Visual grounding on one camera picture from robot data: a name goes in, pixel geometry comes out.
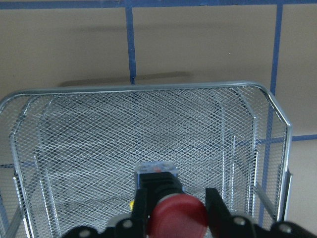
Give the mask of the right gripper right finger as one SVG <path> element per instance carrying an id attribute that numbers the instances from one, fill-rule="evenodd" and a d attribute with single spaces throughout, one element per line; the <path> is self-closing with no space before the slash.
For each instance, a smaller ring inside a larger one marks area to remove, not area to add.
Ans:
<path id="1" fill-rule="evenodd" d="M 276 222 L 266 230 L 252 223 L 246 216 L 232 215 L 215 188 L 206 188 L 205 205 L 209 230 L 214 238 L 316 237 L 312 232 L 292 222 Z"/>

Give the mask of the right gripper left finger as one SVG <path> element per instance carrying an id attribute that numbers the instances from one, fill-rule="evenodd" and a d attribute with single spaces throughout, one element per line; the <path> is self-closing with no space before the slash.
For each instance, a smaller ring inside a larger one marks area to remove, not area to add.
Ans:
<path id="1" fill-rule="evenodd" d="M 96 229 L 79 226 L 69 230 L 65 238 L 145 238 L 147 236 L 147 193 L 144 188 L 137 190 L 132 213 L 122 218 L 113 227 L 106 227 L 98 233 Z"/>

